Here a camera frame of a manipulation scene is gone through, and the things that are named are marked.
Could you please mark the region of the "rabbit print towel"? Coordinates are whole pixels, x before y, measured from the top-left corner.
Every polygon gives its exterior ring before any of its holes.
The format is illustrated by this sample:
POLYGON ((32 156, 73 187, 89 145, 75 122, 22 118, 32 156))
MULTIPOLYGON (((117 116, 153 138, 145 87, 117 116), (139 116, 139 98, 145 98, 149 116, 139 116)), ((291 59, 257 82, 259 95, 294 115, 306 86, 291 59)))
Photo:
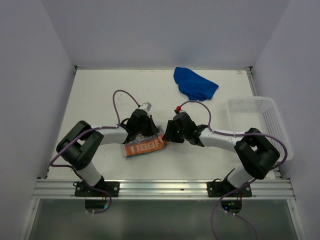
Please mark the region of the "rabbit print towel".
POLYGON ((139 134, 133 141, 123 144, 121 146, 123 157, 132 158, 164 150, 168 143, 163 140, 163 127, 161 125, 156 127, 159 130, 158 133, 152 136, 139 134))

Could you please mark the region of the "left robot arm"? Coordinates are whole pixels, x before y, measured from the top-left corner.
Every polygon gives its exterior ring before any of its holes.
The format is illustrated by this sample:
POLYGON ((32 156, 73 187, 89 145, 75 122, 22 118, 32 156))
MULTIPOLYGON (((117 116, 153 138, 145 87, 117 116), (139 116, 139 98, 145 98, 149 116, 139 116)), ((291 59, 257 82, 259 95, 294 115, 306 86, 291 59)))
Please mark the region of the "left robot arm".
POLYGON ((104 178, 92 163, 99 146, 124 145, 134 141, 138 135, 152 137, 159 132, 149 112, 140 108, 117 126, 93 127, 81 120, 57 144, 57 155, 50 166, 71 168, 87 184, 87 192, 96 197, 104 190, 104 178))

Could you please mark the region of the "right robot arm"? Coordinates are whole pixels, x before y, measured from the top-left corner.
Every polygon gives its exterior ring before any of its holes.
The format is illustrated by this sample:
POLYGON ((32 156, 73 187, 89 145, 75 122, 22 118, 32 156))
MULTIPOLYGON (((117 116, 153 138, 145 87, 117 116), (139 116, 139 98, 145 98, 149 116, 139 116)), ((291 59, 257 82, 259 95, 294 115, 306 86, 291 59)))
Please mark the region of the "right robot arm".
POLYGON ((193 146, 214 147, 237 154, 241 165, 223 179, 223 192, 235 196, 241 186, 253 179, 262 180, 280 158, 279 151, 258 129, 246 132, 216 131, 197 125, 186 112, 169 120, 162 138, 166 142, 189 142, 193 146))

